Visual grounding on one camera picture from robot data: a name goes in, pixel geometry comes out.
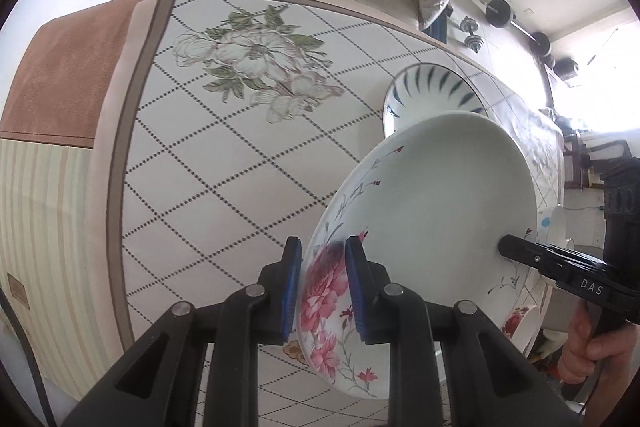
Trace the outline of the person's right hand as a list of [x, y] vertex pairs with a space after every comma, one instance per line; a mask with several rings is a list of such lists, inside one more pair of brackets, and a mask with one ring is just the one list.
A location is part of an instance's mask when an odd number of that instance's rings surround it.
[[630, 362], [638, 338], [638, 327], [625, 324], [615, 331], [596, 335], [586, 304], [579, 301], [568, 325], [567, 340], [558, 363], [564, 383], [583, 383], [605, 361], [602, 377], [608, 383], [630, 382]]

